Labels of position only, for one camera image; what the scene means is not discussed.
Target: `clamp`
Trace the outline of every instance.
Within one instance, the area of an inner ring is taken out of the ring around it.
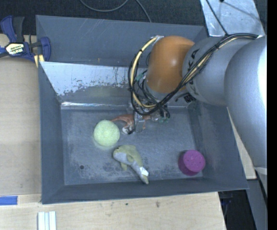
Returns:
[[[42,37],[39,42],[27,43],[22,34],[24,17],[13,17],[9,15],[0,22],[3,33],[8,37],[9,43],[4,47],[5,52],[0,53],[0,58],[5,56],[19,57],[35,62],[38,65],[38,58],[48,61],[51,55],[50,40]],[[42,47],[42,54],[36,55],[32,49]]]

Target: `wires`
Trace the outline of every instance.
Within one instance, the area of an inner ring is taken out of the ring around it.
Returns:
[[[144,52],[144,50],[151,45],[154,41],[156,41],[157,37],[152,38],[149,40],[143,47],[142,49],[139,50],[137,55],[134,57],[133,62],[129,66],[128,70],[128,82],[129,82],[129,91],[131,92],[131,104],[134,108],[134,110],[140,114],[140,115],[150,115],[157,110],[161,111],[161,114],[164,111],[167,110],[167,103],[168,101],[176,94],[180,89],[182,89],[187,83],[189,83],[198,73],[202,71],[202,69],[206,66],[206,63],[210,59],[210,57],[219,49],[224,47],[226,44],[232,42],[233,40],[236,39],[256,39],[258,35],[254,34],[232,34],[232,35],[226,35],[223,36],[223,38],[215,44],[213,47],[211,47],[203,56],[198,59],[195,64],[193,64],[192,68],[184,75],[176,89],[169,94],[167,94],[161,101],[156,101],[154,97],[148,93],[147,91],[144,90],[144,81],[143,80],[142,84],[140,84],[140,77],[137,80],[137,68],[138,68],[138,63],[139,63],[139,58]],[[139,95],[137,91],[135,91],[135,84],[138,84],[139,89],[143,92],[145,99],[142,100],[139,98]]]
[[[87,7],[87,8],[90,9],[90,10],[96,11],[96,12],[113,12],[113,11],[116,11],[116,10],[122,8],[128,1],[129,1],[129,0],[125,0],[125,1],[124,1],[121,5],[119,5],[118,7],[113,8],[113,9],[110,9],[110,10],[100,10],[100,9],[95,9],[95,8],[93,8],[93,7],[89,6],[89,5],[87,5],[85,2],[83,2],[83,0],[80,0],[80,2],[81,2],[85,7]],[[149,22],[152,22],[152,21],[151,21],[151,18],[149,17],[149,15],[148,15],[148,13],[147,13],[147,11],[145,10],[144,6],[139,2],[139,0],[135,0],[135,1],[136,1],[136,2],[138,3],[138,5],[142,8],[142,10],[143,10],[144,13],[146,14],[146,16],[147,16]]]
[[[208,4],[209,7],[210,7],[212,13],[214,14],[215,19],[218,21],[219,25],[220,25],[221,28],[223,29],[225,35],[228,35],[228,32],[226,31],[225,27],[222,25],[222,23],[220,22],[219,18],[216,16],[216,14],[215,14],[215,12],[214,12],[214,10],[213,10],[213,8],[212,8],[212,6],[211,6],[209,0],[206,0],[206,1],[207,1],[207,4]]]

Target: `cable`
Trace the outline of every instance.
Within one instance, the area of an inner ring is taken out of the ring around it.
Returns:
[[[219,18],[216,16],[216,14],[215,14],[215,12],[214,12],[214,10],[213,10],[213,8],[212,8],[212,6],[211,6],[209,0],[206,0],[206,1],[207,1],[207,4],[208,4],[209,7],[210,7],[212,13],[214,14],[215,19],[218,21],[219,25],[220,25],[221,28],[223,29],[225,35],[228,35],[228,32],[226,31],[226,29],[224,28],[224,26],[222,25],[222,23],[219,21]]]
[[[87,8],[90,9],[90,10],[96,11],[96,12],[113,12],[113,11],[116,11],[116,10],[122,8],[128,1],[129,1],[129,0],[125,0],[125,1],[124,1],[121,5],[119,5],[118,7],[113,8],[113,9],[110,9],[110,10],[100,10],[100,9],[95,9],[95,8],[93,8],[93,7],[89,6],[89,5],[87,5],[85,2],[83,2],[83,0],[80,0],[80,2],[81,2],[85,7],[87,7]],[[139,4],[139,6],[142,8],[142,10],[143,10],[144,13],[146,14],[146,16],[147,16],[149,22],[152,22],[152,21],[151,21],[151,18],[149,17],[149,15],[148,15],[148,13],[147,13],[147,11],[145,10],[144,6],[139,2],[139,0],[135,0],[135,1],[136,1],[136,2]]]
[[[184,87],[187,83],[189,83],[198,73],[201,72],[201,70],[206,66],[207,61],[210,59],[210,57],[213,55],[214,52],[225,46],[226,44],[232,42],[233,40],[236,39],[256,39],[258,35],[254,34],[232,34],[232,35],[226,35],[224,36],[217,44],[215,44],[213,47],[211,47],[190,69],[182,78],[181,82],[179,85],[176,87],[174,91],[171,93],[167,94],[161,101],[157,102],[154,99],[148,98],[147,100],[149,102],[152,102],[150,105],[149,103],[144,104],[138,97],[138,94],[136,93],[134,89],[134,84],[136,83],[135,78],[136,78],[136,73],[137,73],[137,66],[138,66],[138,60],[140,56],[142,55],[143,51],[151,45],[157,37],[152,38],[149,40],[143,47],[142,49],[139,50],[137,55],[135,56],[134,60],[129,66],[128,70],[128,82],[129,82],[129,91],[131,92],[131,104],[134,108],[134,110],[140,114],[140,115],[150,115],[154,113],[157,110],[160,110],[161,112],[163,110],[167,110],[167,107],[165,105],[167,102],[182,88]]]

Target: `white label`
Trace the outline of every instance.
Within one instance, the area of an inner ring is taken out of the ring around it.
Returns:
[[[139,169],[140,169],[140,173],[141,173],[142,175],[145,175],[145,176],[148,176],[148,175],[149,175],[148,171],[145,170],[144,167],[140,167]]]

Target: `black cord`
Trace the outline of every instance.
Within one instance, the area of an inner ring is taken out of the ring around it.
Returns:
[[[229,40],[235,38],[235,39],[256,39],[258,37],[258,35],[255,35],[255,34],[231,34],[231,35],[226,35],[224,36],[217,44],[215,44],[213,47],[211,47],[192,67],[192,69],[195,69],[198,67],[198,65],[205,59],[205,57],[208,56],[208,58],[210,58],[212,56],[212,54],[217,51],[221,46],[223,46],[224,44],[226,44]],[[129,82],[129,91],[131,92],[131,104],[134,108],[134,110],[140,114],[140,115],[150,115],[158,110],[167,110],[167,107],[165,109],[165,105],[170,101],[170,99],[176,94],[178,93],[178,91],[184,87],[190,80],[192,80],[203,68],[204,66],[206,65],[206,63],[208,62],[208,60],[205,61],[205,63],[201,66],[199,66],[199,71],[196,72],[196,74],[191,78],[191,79],[187,79],[188,76],[191,74],[192,71],[189,71],[181,80],[181,82],[178,84],[178,86],[176,87],[176,89],[174,91],[172,91],[171,93],[167,94],[161,101],[157,102],[155,101],[154,102],[154,99],[152,98],[148,98],[148,101],[150,101],[152,104],[155,105],[155,107],[149,109],[149,111],[145,111],[143,109],[143,107],[140,106],[140,109],[141,110],[138,110],[137,109],[137,106],[135,104],[135,101],[134,101],[134,98],[133,98],[133,93],[138,96],[137,92],[135,91],[134,89],[134,84],[135,84],[135,81],[133,82],[133,86],[131,86],[131,81],[130,81],[130,71],[132,69],[132,63],[130,64],[129,66],[129,69],[128,69],[128,82]]]
[[[218,21],[219,25],[220,25],[221,28],[223,29],[225,35],[228,35],[228,32],[226,31],[226,29],[224,28],[224,26],[223,26],[222,23],[220,22],[219,18],[216,16],[216,14],[215,14],[215,12],[214,12],[214,10],[213,10],[213,8],[212,8],[212,6],[211,6],[209,0],[206,0],[206,1],[207,1],[207,4],[208,4],[209,7],[210,7],[212,13],[214,14],[215,19]]]
[[[148,15],[147,11],[145,10],[144,6],[139,2],[139,0],[135,0],[135,1],[136,1],[136,2],[138,3],[138,5],[142,8],[142,10],[143,10],[144,13],[146,14],[146,16],[147,16],[149,22],[151,22],[151,18],[149,17],[149,15]],[[113,9],[110,9],[110,10],[95,9],[95,8],[93,8],[93,7],[89,6],[89,5],[87,5],[85,2],[83,2],[83,0],[80,0],[80,2],[81,2],[85,7],[87,7],[88,9],[93,10],[93,11],[96,11],[96,12],[113,12],[113,11],[116,11],[116,10],[122,8],[122,7],[128,2],[128,0],[125,0],[125,1],[124,1],[121,5],[119,5],[118,7],[113,8]]]

